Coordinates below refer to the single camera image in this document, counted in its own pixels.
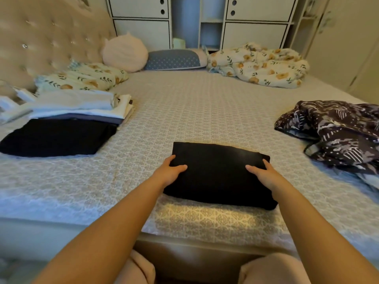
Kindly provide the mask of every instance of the hand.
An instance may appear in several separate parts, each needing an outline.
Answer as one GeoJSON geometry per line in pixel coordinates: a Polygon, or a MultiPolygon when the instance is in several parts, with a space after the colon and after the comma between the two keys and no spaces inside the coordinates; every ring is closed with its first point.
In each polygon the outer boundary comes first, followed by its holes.
{"type": "Polygon", "coordinates": [[[170,162],[175,158],[175,155],[167,157],[163,164],[156,169],[153,173],[153,178],[161,181],[163,188],[173,183],[177,178],[179,173],[187,169],[187,165],[179,165],[175,167],[170,166],[170,162]]]}
{"type": "Polygon", "coordinates": [[[263,159],[263,163],[267,170],[250,165],[247,165],[246,169],[248,172],[255,174],[259,181],[272,192],[281,189],[283,186],[292,186],[289,181],[277,172],[268,161],[263,159]]]}

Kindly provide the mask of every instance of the mattress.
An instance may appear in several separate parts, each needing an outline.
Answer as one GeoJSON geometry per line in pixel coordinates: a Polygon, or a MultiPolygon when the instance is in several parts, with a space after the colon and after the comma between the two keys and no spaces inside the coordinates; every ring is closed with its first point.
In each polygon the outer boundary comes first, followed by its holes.
{"type": "MultiPolygon", "coordinates": [[[[0,217],[88,225],[147,179],[173,142],[230,145],[272,165],[368,258],[379,256],[379,193],[303,154],[306,142],[274,130],[303,100],[361,101],[308,76],[298,89],[263,87],[204,70],[144,71],[114,89],[135,113],[94,156],[0,155],[0,217]]],[[[0,138],[24,120],[0,127],[0,138]]],[[[211,205],[162,195],[143,231],[211,243],[295,250],[279,207],[211,205]]]]}

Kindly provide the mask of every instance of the tufted headboard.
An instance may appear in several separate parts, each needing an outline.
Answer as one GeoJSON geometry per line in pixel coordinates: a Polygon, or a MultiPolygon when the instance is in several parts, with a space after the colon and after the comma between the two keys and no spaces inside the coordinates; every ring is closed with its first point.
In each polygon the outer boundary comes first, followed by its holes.
{"type": "MultiPolygon", "coordinates": [[[[102,62],[104,39],[115,36],[108,13],[81,0],[0,0],[0,81],[34,91],[37,75],[72,59],[102,62]]],[[[9,90],[0,82],[0,95],[9,90]]]]}

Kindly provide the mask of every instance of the pile of clothes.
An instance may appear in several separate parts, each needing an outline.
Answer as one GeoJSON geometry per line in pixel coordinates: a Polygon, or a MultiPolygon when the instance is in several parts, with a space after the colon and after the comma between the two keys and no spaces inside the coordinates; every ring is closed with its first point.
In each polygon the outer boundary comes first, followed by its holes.
{"type": "Polygon", "coordinates": [[[0,142],[0,152],[24,157],[95,154],[134,111],[130,95],[98,90],[58,90],[38,98],[17,90],[18,105],[4,97],[2,122],[29,121],[0,142]]]}
{"type": "Polygon", "coordinates": [[[379,189],[379,106],[299,101],[275,129],[312,141],[304,153],[328,167],[357,174],[379,189]]]}
{"type": "Polygon", "coordinates": [[[212,54],[204,51],[209,72],[269,87],[295,89],[309,71],[309,63],[292,49],[268,50],[251,42],[212,54]]]}

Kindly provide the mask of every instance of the beige pants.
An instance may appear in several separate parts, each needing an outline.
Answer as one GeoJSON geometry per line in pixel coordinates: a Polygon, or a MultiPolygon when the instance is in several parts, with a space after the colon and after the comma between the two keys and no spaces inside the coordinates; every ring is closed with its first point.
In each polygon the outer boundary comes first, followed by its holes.
{"type": "MultiPolygon", "coordinates": [[[[154,265],[133,250],[114,284],[154,284],[154,281],[154,265]]],[[[310,284],[310,281],[299,260],[274,253],[243,265],[238,284],[310,284]]]]}

